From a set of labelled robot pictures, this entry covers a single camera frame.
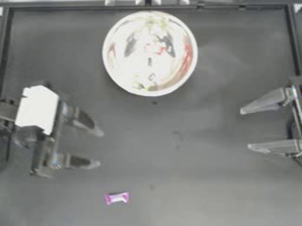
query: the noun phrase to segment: purple candy wrapper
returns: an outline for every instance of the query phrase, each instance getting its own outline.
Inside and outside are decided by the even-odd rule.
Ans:
[[[105,204],[110,205],[114,202],[122,201],[128,203],[128,192],[105,194]]]

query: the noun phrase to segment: black surface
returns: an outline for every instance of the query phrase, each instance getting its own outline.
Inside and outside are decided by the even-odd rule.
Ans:
[[[13,152],[0,175],[0,225],[296,225],[302,170],[247,151],[285,137],[287,111],[239,116],[239,107],[295,73],[281,11],[172,11],[199,47],[195,73],[169,95],[122,91],[105,74],[101,45],[130,11],[16,11],[3,94],[45,79],[102,123],[94,139],[65,129],[61,150],[101,160],[90,171],[28,176]],[[129,204],[106,206],[108,192]]]

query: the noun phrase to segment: black tray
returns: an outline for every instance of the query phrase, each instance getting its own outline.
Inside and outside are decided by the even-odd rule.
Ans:
[[[101,122],[102,139],[65,128],[60,149],[96,170],[28,176],[30,156],[10,146],[0,175],[0,225],[295,225],[300,168],[247,151],[283,139],[288,109],[239,116],[239,108],[300,72],[287,5],[152,8],[179,17],[197,42],[196,70],[169,95],[128,94],[109,79],[101,46],[110,26],[140,8],[6,7],[2,97],[37,80]],[[129,192],[106,206],[104,194]]]

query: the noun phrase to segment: metal frame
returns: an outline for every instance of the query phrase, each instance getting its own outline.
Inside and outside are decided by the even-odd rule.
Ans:
[[[284,21],[287,24],[287,35],[289,40],[289,48],[292,55],[292,66],[296,76],[302,74],[302,52],[300,52],[300,43],[296,33],[296,12],[295,5],[285,3],[252,3],[247,1],[240,4],[212,4],[203,1],[188,1],[189,4],[184,4],[183,1],[171,0],[165,1],[165,4],[157,4],[164,1],[142,0],[141,1],[109,1],[112,4],[105,4],[105,1],[85,1],[85,2],[28,2],[28,3],[11,3],[1,2],[0,6],[3,7],[2,20],[1,20],[1,31],[0,31],[0,97],[3,98],[3,81],[5,81],[5,64],[6,64],[6,52],[9,47],[9,34],[11,26],[11,17],[13,13],[17,10],[29,11],[46,11],[46,10],[58,10],[58,11],[73,11],[73,10],[100,10],[100,11],[112,11],[112,10],[199,10],[199,11],[272,11],[281,10],[284,11]],[[5,149],[7,156],[9,149],[9,139],[5,139]]]

